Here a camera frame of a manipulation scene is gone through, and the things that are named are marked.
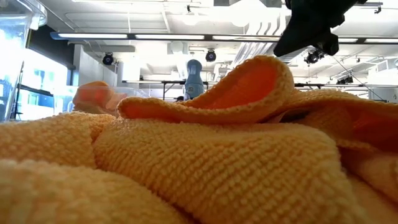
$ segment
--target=towel fold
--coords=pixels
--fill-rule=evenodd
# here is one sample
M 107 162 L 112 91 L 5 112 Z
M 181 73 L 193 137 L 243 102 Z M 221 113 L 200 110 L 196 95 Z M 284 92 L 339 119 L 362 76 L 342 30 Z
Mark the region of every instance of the towel fold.
M 262 56 L 194 100 L 125 98 L 118 112 L 0 125 L 0 221 L 397 220 L 397 105 L 300 92 Z

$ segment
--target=ceiling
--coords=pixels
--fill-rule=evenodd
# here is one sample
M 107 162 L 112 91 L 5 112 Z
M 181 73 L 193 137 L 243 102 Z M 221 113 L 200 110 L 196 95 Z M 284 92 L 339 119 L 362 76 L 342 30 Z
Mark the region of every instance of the ceiling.
M 49 9 L 48 25 L 60 32 L 279 35 L 286 24 L 283 19 L 290 14 L 284 6 L 282 9 L 266 8 L 258 5 L 258 0 L 242 0 L 243 3 L 236 7 L 214 7 L 213 0 L 134 1 L 134 4 L 112 3 L 115 2 L 113 0 L 108 3 L 80 1 L 88 0 L 41 0 Z M 376 2 L 383 3 L 379 14 L 374 13 L 375 7 L 352 8 L 346 13 L 346 22 L 333 29 L 333 33 L 339 36 L 397 37 L 398 2 Z M 188 14 L 187 4 L 192 11 Z M 134 52 L 115 52 L 114 55 L 125 62 L 131 57 L 139 57 L 142 62 L 141 73 L 150 78 L 151 75 L 164 75 L 177 69 L 175 57 L 167 53 L 167 44 L 168 42 L 99 40 L 91 42 L 91 46 L 86 45 L 85 50 L 94 57 L 100 57 L 104 54 L 100 51 L 101 46 L 134 46 Z M 256 48 L 260 47 L 227 42 L 187 44 L 203 48 L 190 51 L 187 58 L 198 59 L 203 64 L 203 69 L 210 72 L 217 63 L 232 62 L 232 65 L 237 65 L 242 62 L 236 56 L 245 47 L 252 47 L 253 51 L 243 55 L 243 59 L 252 57 Z M 207 49 L 215 49 L 215 62 L 205 62 Z M 268 45 L 257 53 L 271 54 L 270 49 L 272 47 Z M 357 68 L 354 71 L 359 78 L 366 78 L 367 69 L 374 66 L 375 62 L 380 62 L 383 57 L 395 56 L 398 58 L 396 45 L 340 45 L 340 51 L 334 57 L 324 58 L 309 67 L 303 62 L 306 54 L 302 51 L 289 55 L 285 62 L 289 64 L 297 82 L 326 83 L 351 68 Z

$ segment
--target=blue object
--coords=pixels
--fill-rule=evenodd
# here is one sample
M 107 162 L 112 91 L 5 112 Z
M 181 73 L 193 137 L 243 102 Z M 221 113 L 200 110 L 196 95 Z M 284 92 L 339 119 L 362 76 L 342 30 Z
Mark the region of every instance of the blue object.
M 203 81 L 200 78 L 201 63 L 192 59 L 187 63 L 188 78 L 185 82 L 184 100 L 192 100 L 205 92 Z

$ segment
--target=terry cloth texture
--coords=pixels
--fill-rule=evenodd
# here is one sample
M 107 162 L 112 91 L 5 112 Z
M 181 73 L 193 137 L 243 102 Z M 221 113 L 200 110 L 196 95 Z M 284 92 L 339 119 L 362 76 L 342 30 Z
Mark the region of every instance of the terry cloth texture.
M 262 56 L 194 100 L 118 112 L 0 125 L 0 222 L 398 220 L 397 105 L 299 92 Z

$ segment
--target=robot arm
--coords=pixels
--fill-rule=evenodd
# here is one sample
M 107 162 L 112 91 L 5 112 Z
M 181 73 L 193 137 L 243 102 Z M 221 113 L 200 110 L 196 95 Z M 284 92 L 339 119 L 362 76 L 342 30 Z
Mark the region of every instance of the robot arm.
M 345 21 L 344 13 L 355 4 L 367 0 L 286 0 L 292 17 L 274 49 L 277 57 L 314 46 L 325 54 L 339 51 L 338 36 L 330 28 Z

